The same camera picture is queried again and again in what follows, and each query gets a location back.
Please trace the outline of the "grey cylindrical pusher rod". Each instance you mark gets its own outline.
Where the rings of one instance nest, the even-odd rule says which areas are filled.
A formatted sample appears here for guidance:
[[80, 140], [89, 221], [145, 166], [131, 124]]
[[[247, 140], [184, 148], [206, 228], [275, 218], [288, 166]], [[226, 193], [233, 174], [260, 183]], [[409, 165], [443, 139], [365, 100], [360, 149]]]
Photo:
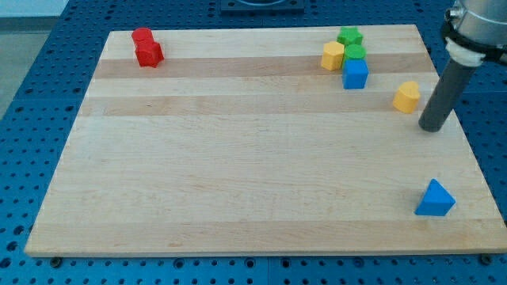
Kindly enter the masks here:
[[428, 132], [439, 131], [466, 89], [472, 75], [482, 65], [485, 52], [469, 41], [445, 38], [449, 60], [429, 98], [418, 125]]

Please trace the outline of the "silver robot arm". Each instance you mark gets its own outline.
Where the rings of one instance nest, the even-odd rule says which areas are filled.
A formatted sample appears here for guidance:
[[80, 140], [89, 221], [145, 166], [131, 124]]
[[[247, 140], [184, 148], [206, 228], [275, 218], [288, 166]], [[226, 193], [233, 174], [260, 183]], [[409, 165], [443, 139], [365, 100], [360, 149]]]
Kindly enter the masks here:
[[484, 63], [506, 64], [506, 0], [456, 0], [444, 15], [441, 36], [449, 60], [418, 125], [439, 131], [474, 72]]

